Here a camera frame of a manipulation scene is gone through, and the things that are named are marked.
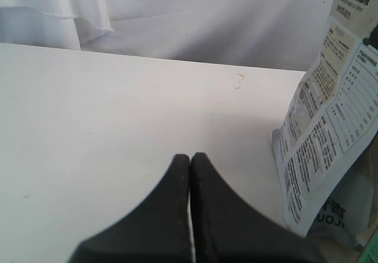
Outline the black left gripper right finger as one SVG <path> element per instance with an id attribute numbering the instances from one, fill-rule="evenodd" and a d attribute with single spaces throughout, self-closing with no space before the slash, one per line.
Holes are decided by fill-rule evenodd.
<path id="1" fill-rule="evenodd" d="M 225 182 L 208 156 L 190 166 L 196 262 L 324 262 L 315 245 L 260 214 Z"/>

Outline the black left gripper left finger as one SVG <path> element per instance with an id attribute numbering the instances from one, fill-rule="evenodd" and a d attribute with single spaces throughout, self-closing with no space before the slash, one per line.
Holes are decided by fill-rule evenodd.
<path id="1" fill-rule="evenodd" d="M 120 221 L 82 241 L 70 262 L 191 262 L 190 159 L 174 155 L 157 186 Z"/>

